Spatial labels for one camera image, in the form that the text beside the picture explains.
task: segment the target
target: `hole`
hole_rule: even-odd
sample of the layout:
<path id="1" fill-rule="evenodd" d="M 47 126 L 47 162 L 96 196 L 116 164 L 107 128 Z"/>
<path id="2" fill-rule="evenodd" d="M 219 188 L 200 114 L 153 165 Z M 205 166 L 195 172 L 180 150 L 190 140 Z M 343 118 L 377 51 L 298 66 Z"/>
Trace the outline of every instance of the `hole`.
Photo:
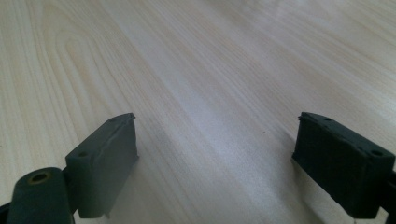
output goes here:
<path id="1" fill-rule="evenodd" d="M 86 157 L 88 154 L 86 152 L 80 152 L 78 155 L 80 157 Z"/>
<path id="2" fill-rule="evenodd" d="M 373 150 L 373 151 L 371 151 L 371 152 L 372 152 L 372 154 L 375 155 L 375 156 L 382 156 L 382 152 L 380 152 L 380 151 L 375 151 L 375 150 Z"/>
<path id="3" fill-rule="evenodd" d="M 40 174 L 33 175 L 32 177 L 30 177 L 28 180 L 28 183 L 30 185 L 41 184 L 43 182 L 46 182 L 49 178 L 50 178 L 50 173 L 48 173 L 48 172 L 40 173 Z"/>

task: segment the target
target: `light wood surface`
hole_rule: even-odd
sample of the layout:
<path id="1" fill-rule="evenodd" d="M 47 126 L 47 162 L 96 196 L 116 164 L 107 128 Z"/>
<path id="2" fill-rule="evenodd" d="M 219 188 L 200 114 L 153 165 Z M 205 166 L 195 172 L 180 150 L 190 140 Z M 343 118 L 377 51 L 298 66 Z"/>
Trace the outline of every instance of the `light wood surface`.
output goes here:
<path id="1" fill-rule="evenodd" d="M 395 37 L 387 0 L 0 1 L 0 203 L 134 112 L 112 218 L 78 223 L 352 224 L 290 160 L 297 117 L 396 153 Z"/>

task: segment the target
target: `screw hole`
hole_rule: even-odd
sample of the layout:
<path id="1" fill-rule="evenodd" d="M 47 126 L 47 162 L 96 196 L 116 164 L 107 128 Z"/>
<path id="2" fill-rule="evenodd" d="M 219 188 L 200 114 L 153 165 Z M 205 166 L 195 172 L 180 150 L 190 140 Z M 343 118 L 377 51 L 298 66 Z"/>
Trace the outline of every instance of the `screw hole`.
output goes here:
<path id="1" fill-rule="evenodd" d="M 373 150 L 373 151 L 371 151 L 371 153 L 375 156 L 382 156 L 382 152 L 380 152 L 380 151 Z"/>
<path id="2" fill-rule="evenodd" d="M 28 183 L 30 185 L 37 185 L 37 184 L 46 182 L 49 178 L 50 178 L 50 173 L 48 173 L 48 172 L 40 173 L 40 174 L 33 175 L 32 177 L 30 177 L 28 180 Z"/>
<path id="3" fill-rule="evenodd" d="M 86 152 L 80 152 L 78 155 L 80 157 L 86 157 L 88 154 Z"/>

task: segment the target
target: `wood grain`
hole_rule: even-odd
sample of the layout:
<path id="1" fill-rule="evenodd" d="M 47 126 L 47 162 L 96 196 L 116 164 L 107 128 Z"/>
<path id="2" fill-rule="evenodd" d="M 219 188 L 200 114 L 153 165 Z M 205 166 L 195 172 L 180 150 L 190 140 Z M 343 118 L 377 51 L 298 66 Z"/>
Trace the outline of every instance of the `wood grain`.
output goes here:
<path id="1" fill-rule="evenodd" d="M 297 117 L 396 153 L 395 37 L 387 0 L 0 1 L 0 203 L 134 112 L 112 218 L 78 223 L 354 223 L 290 160 Z"/>

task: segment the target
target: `black plastic part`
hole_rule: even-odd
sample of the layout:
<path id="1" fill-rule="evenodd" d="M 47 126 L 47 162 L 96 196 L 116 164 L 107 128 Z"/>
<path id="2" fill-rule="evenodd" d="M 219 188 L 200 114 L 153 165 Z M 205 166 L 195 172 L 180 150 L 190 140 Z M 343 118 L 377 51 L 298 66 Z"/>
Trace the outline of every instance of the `black plastic part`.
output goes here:
<path id="1" fill-rule="evenodd" d="M 14 188 L 7 224 L 70 224 L 67 190 L 58 168 L 36 170 Z"/>
<path id="2" fill-rule="evenodd" d="M 10 203 L 6 203 L 0 206 L 0 224 L 7 222 L 9 205 Z"/>
<path id="3" fill-rule="evenodd" d="M 303 112 L 292 157 L 354 218 L 374 218 L 395 156 L 340 123 Z"/>
<path id="4" fill-rule="evenodd" d="M 381 192 L 381 207 L 389 213 L 388 220 L 393 220 L 393 223 L 396 223 L 396 216 L 394 216 L 396 215 L 396 174 L 394 172 Z"/>
<path id="5" fill-rule="evenodd" d="M 105 122 L 66 156 L 70 208 L 80 217 L 108 215 L 137 159 L 134 115 Z"/>

